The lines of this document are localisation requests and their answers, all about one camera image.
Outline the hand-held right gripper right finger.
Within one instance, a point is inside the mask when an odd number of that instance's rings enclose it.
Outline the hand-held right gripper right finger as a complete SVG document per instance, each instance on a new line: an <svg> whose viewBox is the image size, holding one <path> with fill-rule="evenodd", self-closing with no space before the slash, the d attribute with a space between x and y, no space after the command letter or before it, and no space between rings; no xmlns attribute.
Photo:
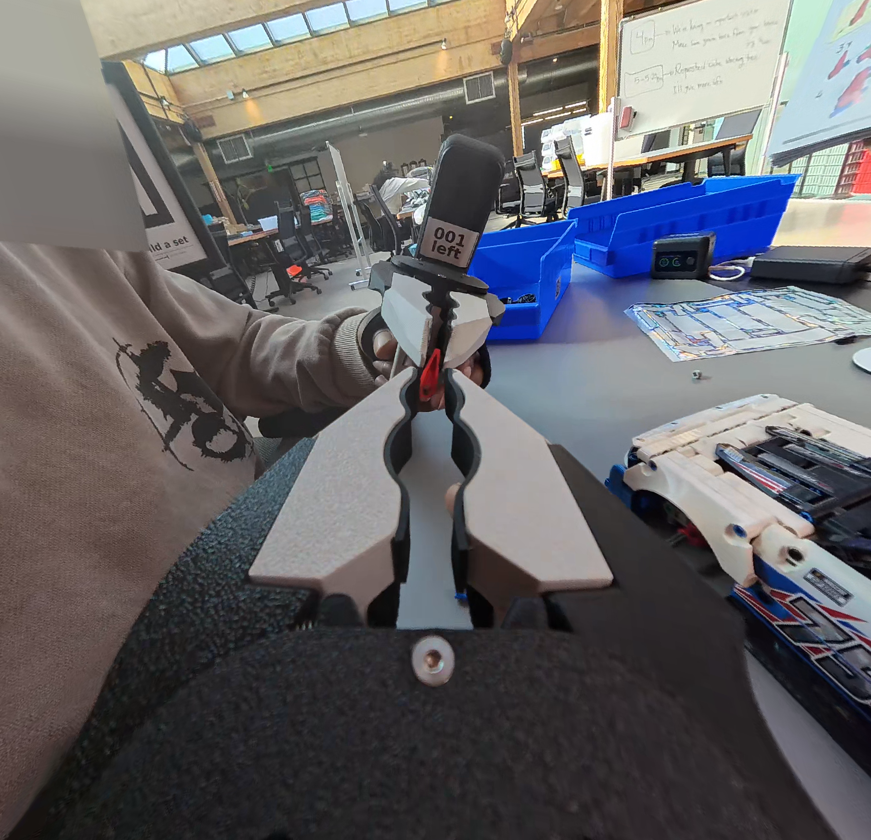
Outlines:
<svg viewBox="0 0 871 840"><path fill-rule="evenodd" d="M519 599L597 591L614 575L547 439L463 374L448 370L451 458L462 475L451 564L475 627Z"/></svg>

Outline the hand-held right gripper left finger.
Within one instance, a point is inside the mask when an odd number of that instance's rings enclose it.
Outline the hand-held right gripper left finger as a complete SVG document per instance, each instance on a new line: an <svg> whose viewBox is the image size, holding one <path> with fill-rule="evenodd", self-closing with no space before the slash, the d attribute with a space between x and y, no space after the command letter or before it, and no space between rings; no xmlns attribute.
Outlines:
<svg viewBox="0 0 871 840"><path fill-rule="evenodd" d="M256 585L349 598L371 627L395 628L410 552L408 489L418 370L322 430L248 577Z"/></svg>

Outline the person's left forearm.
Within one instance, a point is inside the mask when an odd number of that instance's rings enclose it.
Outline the person's left forearm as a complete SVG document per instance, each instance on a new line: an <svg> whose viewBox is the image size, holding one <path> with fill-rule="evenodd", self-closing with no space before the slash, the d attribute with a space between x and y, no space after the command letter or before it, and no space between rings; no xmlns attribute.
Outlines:
<svg viewBox="0 0 871 840"><path fill-rule="evenodd" d="M148 297L161 326L238 416L351 407L383 383L358 343L360 308L320 320L260 312L162 271Z"/></svg>

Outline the grey desk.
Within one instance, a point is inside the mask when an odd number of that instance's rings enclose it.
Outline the grey desk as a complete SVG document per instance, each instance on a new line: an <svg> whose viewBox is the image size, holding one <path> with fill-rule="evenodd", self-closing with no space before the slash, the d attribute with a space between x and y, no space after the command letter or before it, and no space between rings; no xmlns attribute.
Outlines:
<svg viewBox="0 0 871 840"><path fill-rule="evenodd" d="M743 625L689 549L672 549L598 481L631 437L756 392L808 401L869 427L869 375L855 345L671 363L624 314L634 299L706 298L697 281L612 280L576 266L555 319L535 344L495 345L489 390L592 476L580 499L607 526L653 609L680 616L679 647L706 655ZM693 383L691 372L705 379ZM750 687L754 721L742 734L770 743L809 813L775 807L750 782L757 765L724 720L709 727L645 665L616 654L583 623L580 634L487 631L459 638L472 657L461 682L417 696L415 755L444 757L408 779L399 838L869 838L869 777L765 667L731 646L726 682Z"/></svg>

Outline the short blue storage bin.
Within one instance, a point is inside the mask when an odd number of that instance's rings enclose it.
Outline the short blue storage bin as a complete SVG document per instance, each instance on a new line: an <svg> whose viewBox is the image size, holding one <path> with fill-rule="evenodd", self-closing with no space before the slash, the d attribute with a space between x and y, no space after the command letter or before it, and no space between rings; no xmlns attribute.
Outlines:
<svg viewBox="0 0 871 840"><path fill-rule="evenodd" d="M539 339L572 281L574 221L485 233L470 274L504 307L489 342Z"/></svg>

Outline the black office chair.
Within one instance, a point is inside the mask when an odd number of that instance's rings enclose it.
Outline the black office chair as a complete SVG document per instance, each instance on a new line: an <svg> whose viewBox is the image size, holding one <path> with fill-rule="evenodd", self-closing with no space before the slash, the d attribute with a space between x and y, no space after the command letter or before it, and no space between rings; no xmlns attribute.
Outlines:
<svg viewBox="0 0 871 840"><path fill-rule="evenodd" d="M315 268L312 264L313 254L304 239L300 238L292 206L276 203L276 217L277 237L272 248L271 271L278 289L267 293L267 302L271 309L275 307L278 297L295 304L294 295L303 290L311 290L321 295L321 287L313 281L313 277L329 277L326 270Z"/></svg>
<svg viewBox="0 0 871 840"><path fill-rule="evenodd" d="M556 197L549 191L536 153L530 151L515 156L513 161L520 198L516 217L504 226L504 230L538 223L557 223L560 214Z"/></svg>
<svg viewBox="0 0 871 840"><path fill-rule="evenodd" d="M567 216L575 208L598 202L601 191L597 189L596 174L587 176L582 171L572 137L556 140L554 149L563 177L562 214Z"/></svg>

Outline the white mobile partition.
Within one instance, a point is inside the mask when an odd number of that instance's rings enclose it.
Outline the white mobile partition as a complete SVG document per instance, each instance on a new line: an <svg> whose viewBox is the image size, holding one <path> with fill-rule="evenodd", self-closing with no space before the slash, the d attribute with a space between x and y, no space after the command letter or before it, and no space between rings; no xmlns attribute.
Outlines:
<svg viewBox="0 0 871 840"><path fill-rule="evenodd" d="M347 179L341 152L331 142L326 142L326 147L332 159L336 174L337 194L343 207L344 217L357 262L355 278L349 286L351 290L365 290L368 288L372 262L369 255L368 242L362 227L362 220L355 204L355 193Z"/></svg>

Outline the toy brick race car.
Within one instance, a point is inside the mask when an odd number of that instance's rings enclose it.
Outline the toy brick race car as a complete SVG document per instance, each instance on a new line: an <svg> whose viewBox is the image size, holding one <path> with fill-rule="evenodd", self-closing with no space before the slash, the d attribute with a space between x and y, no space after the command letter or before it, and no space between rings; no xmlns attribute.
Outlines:
<svg viewBox="0 0 871 840"><path fill-rule="evenodd" d="M606 486L707 547L739 608L869 723L869 427L763 393L637 435Z"/></svg>

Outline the long blue storage bin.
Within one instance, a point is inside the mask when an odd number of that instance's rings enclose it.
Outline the long blue storage bin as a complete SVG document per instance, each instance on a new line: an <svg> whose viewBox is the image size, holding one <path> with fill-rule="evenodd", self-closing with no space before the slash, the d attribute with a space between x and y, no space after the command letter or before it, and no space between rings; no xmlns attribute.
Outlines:
<svg viewBox="0 0 871 840"><path fill-rule="evenodd" d="M713 261L753 257L772 245L797 174L681 182L574 208L574 260L609 278L649 276L654 242L713 233Z"/></svg>

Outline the black device with screen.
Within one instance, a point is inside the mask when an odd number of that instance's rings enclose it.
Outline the black device with screen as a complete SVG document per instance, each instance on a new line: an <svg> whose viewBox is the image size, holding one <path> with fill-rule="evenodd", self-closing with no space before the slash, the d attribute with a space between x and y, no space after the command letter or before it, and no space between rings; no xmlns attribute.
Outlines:
<svg viewBox="0 0 871 840"><path fill-rule="evenodd" d="M713 231L671 235L652 243L650 277L654 280L707 280L716 244Z"/></svg>

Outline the framed marker sign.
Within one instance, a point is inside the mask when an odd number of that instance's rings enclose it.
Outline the framed marker sign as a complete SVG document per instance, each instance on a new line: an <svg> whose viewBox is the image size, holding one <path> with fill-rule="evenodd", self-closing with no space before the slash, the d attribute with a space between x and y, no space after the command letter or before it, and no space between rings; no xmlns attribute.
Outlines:
<svg viewBox="0 0 871 840"><path fill-rule="evenodd" d="M148 250L162 268L195 280L225 261L193 202L154 119L125 66L101 62L103 80L121 132Z"/></svg>

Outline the whiteboard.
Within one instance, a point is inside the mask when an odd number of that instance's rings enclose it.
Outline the whiteboard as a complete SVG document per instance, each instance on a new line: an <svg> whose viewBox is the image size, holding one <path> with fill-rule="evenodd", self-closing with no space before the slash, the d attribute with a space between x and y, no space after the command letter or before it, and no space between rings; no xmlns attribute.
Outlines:
<svg viewBox="0 0 871 840"><path fill-rule="evenodd" d="M640 165L617 160L623 141L770 104L792 6L793 0L689 0L620 21L608 198L617 165ZM629 134L615 127L623 105L637 112Z"/></svg>

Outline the holographic sticker sheet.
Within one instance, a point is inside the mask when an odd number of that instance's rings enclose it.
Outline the holographic sticker sheet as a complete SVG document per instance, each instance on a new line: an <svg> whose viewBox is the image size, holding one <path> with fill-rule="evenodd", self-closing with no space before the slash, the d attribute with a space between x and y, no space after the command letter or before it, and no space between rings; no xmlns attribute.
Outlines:
<svg viewBox="0 0 871 840"><path fill-rule="evenodd" d="M869 311L795 286L636 303L626 316L673 363L870 335Z"/></svg>

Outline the black flat box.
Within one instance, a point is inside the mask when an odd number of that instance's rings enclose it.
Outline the black flat box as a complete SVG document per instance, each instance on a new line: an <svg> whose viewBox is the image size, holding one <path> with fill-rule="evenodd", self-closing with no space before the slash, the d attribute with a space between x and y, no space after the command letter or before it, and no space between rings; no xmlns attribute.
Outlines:
<svg viewBox="0 0 871 840"><path fill-rule="evenodd" d="M844 285L864 279L869 271L869 247L785 246L756 256L750 278Z"/></svg>

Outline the stack of red crates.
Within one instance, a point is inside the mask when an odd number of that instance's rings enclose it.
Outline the stack of red crates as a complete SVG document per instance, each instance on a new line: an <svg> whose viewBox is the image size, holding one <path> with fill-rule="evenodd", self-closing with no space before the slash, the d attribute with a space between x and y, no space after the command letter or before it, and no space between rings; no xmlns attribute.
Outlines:
<svg viewBox="0 0 871 840"><path fill-rule="evenodd" d="M833 196L837 199L870 196L870 139L847 145Z"/></svg>

